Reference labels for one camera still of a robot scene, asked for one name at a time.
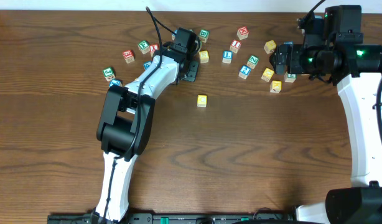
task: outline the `green light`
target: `green light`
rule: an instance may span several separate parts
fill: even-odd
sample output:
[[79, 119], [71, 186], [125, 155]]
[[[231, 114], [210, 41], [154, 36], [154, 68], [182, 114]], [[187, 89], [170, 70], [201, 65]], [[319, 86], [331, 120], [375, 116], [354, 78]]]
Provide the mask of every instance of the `green light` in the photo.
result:
[[364, 54], [364, 51], [362, 51], [362, 50], [357, 50], [357, 55], [358, 55], [358, 56], [361, 57], [363, 54]]

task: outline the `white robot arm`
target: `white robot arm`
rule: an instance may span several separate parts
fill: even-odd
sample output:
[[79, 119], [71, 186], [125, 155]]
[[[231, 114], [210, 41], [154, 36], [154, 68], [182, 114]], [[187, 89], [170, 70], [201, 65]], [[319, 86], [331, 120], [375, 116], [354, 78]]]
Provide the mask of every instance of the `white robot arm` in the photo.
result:
[[[382, 187], [382, 145], [376, 110], [373, 109], [381, 77], [381, 73], [361, 73], [360, 78], [348, 75], [337, 85], [352, 147], [352, 187], [369, 187], [371, 181], [377, 181]], [[305, 222], [330, 223], [325, 202], [298, 207], [296, 218]]]
[[[150, 74], [155, 67], [157, 67], [159, 57], [159, 55], [156, 55], [151, 66], [144, 73], [142, 73], [139, 78], [125, 86], [128, 88], [128, 92], [137, 95], [141, 80], [145, 79], [145, 77]], [[156, 70], [156, 72], [145, 82], [144, 87], [141, 90], [141, 94], [150, 96], [156, 100], [168, 85], [176, 81], [178, 74], [179, 63], [172, 58], [163, 56], [161, 68]], [[131, 108], [126, 108], [126, 111], [135, 113], [135, 110]], [[116, 160], [115, 157], [118, 155], [114, 152], [104, 152], [103, 155], [105, 161], [104, 182], [100, 202], [96, 207], [96, 212], [100, 215], [104, 214], [107, 204], [106, 199], [110, 198], [111, 200], [109, 201], [107, 208], [107, 213], [109, 214], [108, 218], [111, 221], [119, 221], [124, 217], [129, 207], [128, 191], [131, 173], [138, 155], [133, 155], [130, 161], [127, 162], [124, 159]]]
[[[118, 222], [125, 216], [131, 173], [149, 139], [155, 100], [178, 78], [195, 80], [198, 62], [192, 61], [192, 56], [199, 48], [197, 36], [179, 28], [174, 43], [163, 45], [139, 78], [125, 87], [113, 85], [108, 90], [97, 130], [105, 160], [101, 198], [94, 212], [98, 220]], [[118, 110], [135, 114], [134, 120], [119, 117]]]

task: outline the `red block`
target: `red block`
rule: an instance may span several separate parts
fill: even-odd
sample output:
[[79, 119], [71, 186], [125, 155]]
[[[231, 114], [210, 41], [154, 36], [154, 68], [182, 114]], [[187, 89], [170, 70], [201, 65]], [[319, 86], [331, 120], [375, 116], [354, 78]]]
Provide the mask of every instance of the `red block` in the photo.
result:
[[246, 27], [241, 27], [238, 29], [241, 35], [249, 33], [249, 30]]
[[123, 57], [124, 57], [124, 59], [133, 57], [133, 53], [131, 52], [131, 50], [127, 50], [127, 51], [123, 52]]

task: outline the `green block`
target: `green block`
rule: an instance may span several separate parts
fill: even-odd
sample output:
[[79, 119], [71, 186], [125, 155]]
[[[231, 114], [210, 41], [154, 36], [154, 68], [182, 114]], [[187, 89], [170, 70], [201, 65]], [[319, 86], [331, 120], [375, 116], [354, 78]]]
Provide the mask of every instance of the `green block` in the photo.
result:
[[161, 218], [161, 224], [169, 224], [169, 218]]
[[113, 75], [113, 74], [114, 74], [114, 71], [113, 71], [112, 68], [110, 67], [110, 68], [106, 68], [106, 69], [104, 69], [104, 70], [103, 70], [103, 73], [104, 73], [104, 76], [105, 76], [105, 77], [108, 77], [108, 76], [110, 76], [110, 75]]
[[143, 40], [143, 41], [141, 41], [141, 42], [138, 44], [138, 46], [139, 46], [139, 48], [140, 48], [141, 50], [144, 50], [144, 49], [146, 49], [147, 47], [149, 47], [149, 44], [147, 43], [147, 41]]
[[199, 32], [199, 36], [207, 38], [209, 36], [209, 31], [202, 29], [201, 32]]
[[288, 74], [287, 77], [288, 78], [296, 78], [296, 74]]
[[256, 56], [254, 56], [254, 55], [251, 55], [251, 57], [249, 58], [248, 61], [251, 62], [251, 63], [254, 64], [254, 65], [257, 65], [258, 62], [259, 62], [259, 58], [256, 57]]

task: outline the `wooden cube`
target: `wooden cube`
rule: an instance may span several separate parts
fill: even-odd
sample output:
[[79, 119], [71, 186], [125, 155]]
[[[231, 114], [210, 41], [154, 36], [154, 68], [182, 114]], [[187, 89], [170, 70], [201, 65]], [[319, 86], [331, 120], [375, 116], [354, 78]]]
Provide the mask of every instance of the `wooden cube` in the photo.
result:
[[288, 72], [285, 73], [285, 82], [294, 82], [296, 80], [296, 74], [288, 74]]
[[207, 95], [198, 95], [197, 106], [198, 107], [206, 107], [208, 103]]
[[263, 72], [263, 75], [261, 76], [261, 79], [270, 82], [271, 77], [273, 77], [274, 71], [271, 70], [270, 68], [266, 68], [265, 71]]
[[111, 86], [113, 86], [113, 85], [122, 86], [122, 82], [121, 82], [120, 80], [113, 79], [113, 80], [111, 80], [111, 82], [109, 83], [109, 87], [111, 87]]
[[175, 34], [172, 34], [172, 40], [174, 40], [176, 38]]
[[223, 63], [231, 63], [232, 59], [233, 59], [233, 52], [229, 50], [225, 50], [223, 53]]
[[159, 49], [159, 46], [157, 44], [152, 44], [149, 46], [149, 51], [151, 52], [151, 57], [154, 56], [154, 52]]
[[239, 72], [239, 76], [243, 79], [246, 79], [248, 76], [249, 76], [249, 73], [251, 73], [251, 68], [249, 68], [248, 66], [246, 65], [242, 65], [242, 68]]
[[259, 62], [259, 58], [254, 56], [254, 55], [251, 55], [251, 57], [248, 60], [248, 63], [246, 64], [246, 66], [248, 66], [249, 68], [254, 69], [256, 67], [256, 65], [258, 64], [258, 62]]
[[206, 43], [206, 41], [208, 41], [209, 38], [209, 31], [202, 29], [201, 32], [199, 32], [198, 37], [201, 40], [201, 42]]
[[270, 85], [270, 93], [279, 93], [281, 90], [281, 81], [272, 81]]
[[134, 55], [131, 52], [131, 50], [127, 50], [127, 51], [123, 52], [123, 57], [124, 57], [124, 60], [126, 61], [126, 63], [134, 62]]
[[199, 59], [200, 63], [207, 63], [209, 62], [209, 53], [207, 50], [203, 50], [199, 52]]
[[111, 67], [104, 69], [103, 73], [107, 81], [111, 81], [112, 79], [115, 78], [114, 70]]
[[145, 41], [145, 40], [141, 41], [138, 44], [138, 46], [139, 46], [141, 53], [146, 54], [149, 52], [149, 44], [147, 43], [147, 41]]
[[152, 61], [144, 63], [142, 66], [144, 67], [144, 70], [147, 70], [148, 67], [150, 67], [152, 64]]
[[230, 45], [230, 51], [234, 53], [238, 53], [238, 50], [241, 48], [241, 42], [233, 40], [233, 42]]
[[238, 36], [238, 38], [240, 40], [243, 40], [245, 38], [248, 37], [249, 35], [249, 30], [246, 28], [246, 27], [241, 27], [238, 29], [238, 31], [236, 32], [236, 35]]
[[264, 50], [266, 51], [267, 54], [271, 54], [275, 51], [277, 45], [273, 40], [270, 40], [269, 42], [264, 45]]

